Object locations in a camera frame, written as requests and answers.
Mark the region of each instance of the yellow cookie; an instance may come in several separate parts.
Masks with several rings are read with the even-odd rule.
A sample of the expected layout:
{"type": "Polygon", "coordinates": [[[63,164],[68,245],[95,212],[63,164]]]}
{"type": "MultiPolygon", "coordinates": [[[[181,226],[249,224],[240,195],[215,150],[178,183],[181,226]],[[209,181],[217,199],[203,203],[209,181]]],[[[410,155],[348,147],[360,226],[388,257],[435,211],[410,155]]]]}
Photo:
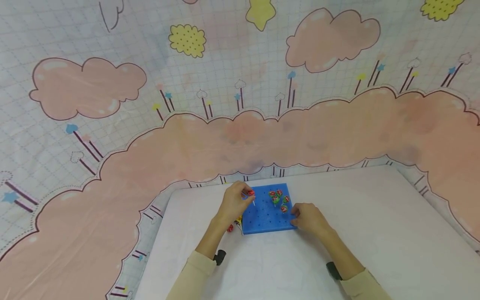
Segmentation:
{"type": "Polygon", "coordinates": [[[193,58],[203,57],[205,51],[205,31],[198,30],[196,26],[177,25],[170,27],[171,35],[168,36],[170,47],[178,51],[191,55],[193,58]]]}

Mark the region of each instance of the pink cloud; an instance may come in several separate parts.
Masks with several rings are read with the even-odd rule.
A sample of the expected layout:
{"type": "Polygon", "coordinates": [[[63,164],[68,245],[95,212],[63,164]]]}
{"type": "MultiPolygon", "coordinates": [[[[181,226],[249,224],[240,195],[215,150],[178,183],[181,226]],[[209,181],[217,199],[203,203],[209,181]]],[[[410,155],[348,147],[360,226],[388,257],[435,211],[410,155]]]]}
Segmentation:
{"type": "Polygon", "coordinates": [[[95,57],[80,66],[49,58],[33,70],[36,89],[30,98],[40,102],[45,114],[55,120],[68,120],[77,114],[99,119],[116,113],[120,102],[138,98],[146,80],[145,72],[132,63],[115,67],[95,57]]]}
{"type": "Polygon", "coordinates": [[[163,128],[109,156],[101,180],[45,205],[36,220],[38,232],[0,260],[0,299],[104,299],[120,273],[117,265],[137,243],[139,211],[162,190],[180,180],[252,174],[273,163],[348,166],[388,154],[416,164],[428,171],[432,191],[447,199],[454,216],[480,239],[478,124],[478,116],[447,92],[396,98],[384,87],[350,103],[329,100],[293,109],[278,121],[254,111],[209,123],[173,115],[163,128]],[[279,147],[278,141],[294,147],[279,147]]]}
{"type": "Polygon", "coordinates": [[[339,60],[356,58],[379,37],[380,24],[375,19],[362,21],[356,11],[334,18],[326,8],[317,9],[287,38],[286,61],[290,67],[305,65],[310,73],[324,72],[339,60]]]}

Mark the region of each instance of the sleeve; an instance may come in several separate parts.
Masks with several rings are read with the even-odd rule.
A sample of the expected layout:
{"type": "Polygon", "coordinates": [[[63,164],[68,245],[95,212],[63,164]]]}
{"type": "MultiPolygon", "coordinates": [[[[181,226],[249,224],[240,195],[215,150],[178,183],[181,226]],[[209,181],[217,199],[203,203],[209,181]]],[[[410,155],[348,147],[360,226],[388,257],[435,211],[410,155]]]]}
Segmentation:
{"type": "Polygon", "coordinates": [[[205,283],[213,270],[216,262],[208,257],[193,251],[187,263],[173,284],[167,300],[197,300],[202,296],[205,283]]]}
{"type": "Polygon", "coordinates": [[[367,269],[341,284],[353,300],[392,300],[367,269]]]}

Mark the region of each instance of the printed fabric backdrop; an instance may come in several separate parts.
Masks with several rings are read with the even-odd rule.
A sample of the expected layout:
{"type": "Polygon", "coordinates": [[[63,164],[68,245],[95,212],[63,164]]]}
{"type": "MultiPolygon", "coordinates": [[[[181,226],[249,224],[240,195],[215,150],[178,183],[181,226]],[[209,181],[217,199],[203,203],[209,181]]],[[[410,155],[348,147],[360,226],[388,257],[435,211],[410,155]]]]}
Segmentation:
{"type": "Polygon", "coordinates": [[[133,299],[174,190],[345,168],[480,252],[479,28],[474,0],[0,0],[0,299],[133,299]]]}

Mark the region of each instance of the wrist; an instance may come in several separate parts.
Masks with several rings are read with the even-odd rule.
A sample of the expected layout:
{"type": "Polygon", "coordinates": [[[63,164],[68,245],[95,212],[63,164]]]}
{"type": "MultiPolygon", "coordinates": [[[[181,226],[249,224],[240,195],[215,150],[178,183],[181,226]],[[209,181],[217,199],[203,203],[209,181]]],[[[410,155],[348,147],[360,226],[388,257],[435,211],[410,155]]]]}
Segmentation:
{"type": "Polygon", "coordinates": [[[210,227],[221,230],[222,232],[225,232],[230,226],[230,224],[230,222],[228,222],[225,218],[219,215],[215,215],[215,217],[213,217],[210,221],[210,227]]]}
{"type": "Polygon", "coordinates": [[[331,228],[322,228],[319,229],[315,232],[315,236],[323,243],[325,244],[326,242],[329,242],[330,240],[333,240],[335,237],[337,237],[337,232],[331,228]]]}

